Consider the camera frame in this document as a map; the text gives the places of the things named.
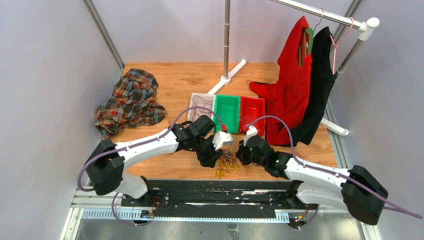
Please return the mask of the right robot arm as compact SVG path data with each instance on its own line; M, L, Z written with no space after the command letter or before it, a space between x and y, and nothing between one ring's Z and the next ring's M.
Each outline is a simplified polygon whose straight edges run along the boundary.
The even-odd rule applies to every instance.
M384 208L388 191L365 168L333 168L295 159L290 153L275 151L262 137L240 140L236 152L242 165L255 164L274 178L292 181L286 203L294 209L303 204L328 206L350 213L375 226Z

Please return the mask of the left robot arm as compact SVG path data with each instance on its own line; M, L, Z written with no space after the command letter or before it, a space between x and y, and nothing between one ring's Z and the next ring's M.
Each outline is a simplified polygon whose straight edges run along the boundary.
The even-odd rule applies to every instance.
M173 124L167 129L133 141L113 143L102 140L86 161L83 172L98 196L112 192L134 198L140 206L149 206L153 193L143 176L133 176L125 170L144 160L179 151L195 152L200 165L214 168L223 154L223 146L231 145L232 135L219 131L214 121L202 115L194 122Z

